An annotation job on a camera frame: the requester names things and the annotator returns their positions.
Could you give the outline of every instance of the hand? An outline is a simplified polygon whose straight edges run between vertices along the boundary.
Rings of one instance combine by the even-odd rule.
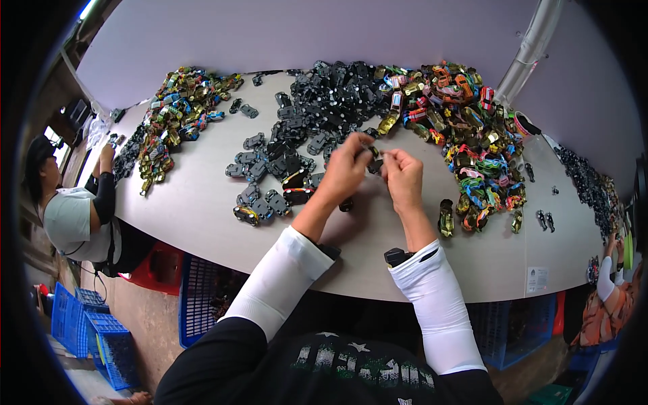
[[[365,170],[373,155],[363,150],[363,144],[371,145],[374,139],[364,132],[354,132],[333,151],[326,174],[313,197],[339,205],[353,195],[365,177]]]
[[[423,162],[401,149],[384,151],[382,159],[380,171],[394,201],[394,211],[401,215],[422,210]]]
[[[605,255],[603,257],[612,257],[612,252],[614,251],[614,248],[617,247],[618,240],[616,240],[616,232],[611,233],[610,236],[608,236],[608,244],[605,246]]]
[[[99,172],[99,164],[100,164],[100,163],[101,163],[101,158],[100,158],[100,159],[97,159],[97,163],[95,164],[95,168],[92,169],[92,176],[93,176],[95,179],[98,179],[98,178],[99,178],[99,174],[101,174],[101,173]]]
[[[115,157],[115,150],[113,149],[112,145],[110,145],[109,143],[105,144],[104,147],[101,149],[99,160],[110,162],[113,160],[113,157]]]
[[[134,393],[130,397],[130,402],[135,405],[147,405],[151,403],[151,399],[152,399],[151,394],[145,391],[140,391]]]
[[[623,261],[623,254],[625,252],[625,241],[623,238],[617,241],[616,252],[619,253],[619,260]]]

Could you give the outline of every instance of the label sticker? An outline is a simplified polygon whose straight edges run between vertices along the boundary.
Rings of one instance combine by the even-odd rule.
[[[547,267],[529,267],[527,269],[527,293],[541,292],[547,289]]]

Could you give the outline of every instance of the white arm sleeve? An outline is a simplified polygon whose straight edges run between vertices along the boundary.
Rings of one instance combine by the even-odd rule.
[[[241,288],[225,318],[256,323],[272,340],[308,287],[333,265],[307,237],[291,226],[263,256]]]
[[[436,249],[437,253],[420,262]],[[439,241],[435,240],[389,272],[414,305],[427,364],[439,375],[471,369],[486,371],[459,283]]]

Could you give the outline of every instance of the plastic crate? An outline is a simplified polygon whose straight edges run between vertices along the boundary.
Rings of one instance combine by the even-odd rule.
[[[248,275],[237,272],[220,264],[212,263],[189,253],[185,253],[182,263],[182,283],[178,308],[178,335],[180,345],[188,348],[200,339],[216,320],[212,315],[210,302],[218,293],[216,278],[231,274],[242,283]],[[230,294],[233,299],[238,291]]]
[[[87,357],[84,305],[56,283],[52,304],[52,337],[76,357]]]
[[[104,298],[96,291],[76,287],[75,298],[84,304],[85,310],[95,310],[105,314],[110,313],[110,307],[106,304]]]
[[[114,316],[86,312],[87,345],[95,367],[115,390],[139,386],[133,338]]]
[[[512,344],[507,344],[512,301],[467,305],[481,357],[499,370],[519,362],[551,339],[556,295],[525,299],[529,301],[526,326],[522,336]]]

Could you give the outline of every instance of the person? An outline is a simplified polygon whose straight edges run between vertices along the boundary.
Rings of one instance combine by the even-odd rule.
[[[88,260],[109,277],[131,273],[157,240],[115,217],[112,162],[115,150],[103,147],[85,187],[60,186],[54,147],[35,138],[25,157],[25,184],[45,233],[61,256]]]
[[[353,133],[333,152],[317,192],[225,316],[169,367],[157,387],[157,405],[503,403],[423,210],[422,163],[403,150],[383,152],[381,171],[414,254],[389,272],[413,304],[425,361],[402,347],[335,330],[273,340],[308,287],[333,264],[318,243],[331,212],[362,182],[372,160],[363,145],[372,142]]]
[[[625,244],[623,238],[618,240],[616,235],[613,233],[608,237],[605,257],[599,267],[596,290],[588,296],[583,310],[581,330],[571,342],[572,346],[593,346],[613,340],[632,315],[634,303],[639,297],[643,261],[634,271],[632,282],[625,281],[623,278]],[[618,258],[614,282],[612,282],[610,272],[615,249]]]
[[[146,391],[133,393],[129,398],[108,398],[94,397],[90,400],[90,405],[149,405],[153,397]]]

